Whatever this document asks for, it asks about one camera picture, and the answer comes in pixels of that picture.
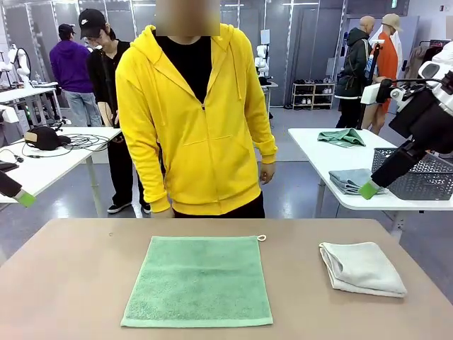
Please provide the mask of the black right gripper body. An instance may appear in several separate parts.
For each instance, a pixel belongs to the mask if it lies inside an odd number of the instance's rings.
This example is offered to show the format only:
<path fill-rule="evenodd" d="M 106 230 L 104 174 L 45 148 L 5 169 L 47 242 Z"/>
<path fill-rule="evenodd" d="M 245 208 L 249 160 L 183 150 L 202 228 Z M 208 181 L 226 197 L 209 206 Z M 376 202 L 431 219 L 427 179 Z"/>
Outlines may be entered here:
<path fill-rule="evenodd" d="M 390 98 L 398 104 L 389 127 L 415 142 L 452 141 L 452 89 L 438 84 L 414 90 L 395 88 Z"/>

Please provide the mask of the person's left hand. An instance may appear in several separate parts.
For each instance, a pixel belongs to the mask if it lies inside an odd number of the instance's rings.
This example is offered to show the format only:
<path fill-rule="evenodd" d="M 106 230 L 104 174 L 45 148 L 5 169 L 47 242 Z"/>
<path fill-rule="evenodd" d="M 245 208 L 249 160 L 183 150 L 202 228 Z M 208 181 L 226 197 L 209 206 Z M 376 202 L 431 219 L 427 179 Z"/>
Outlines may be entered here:
<path fill-rule="evenodd" d="M 260 173 L 259 173 L 259 181 L 261 184 L 265 185 L 270 183 L 275 175 L 276 170 L 276 161 L 273 163 L 260 163 Z"/>

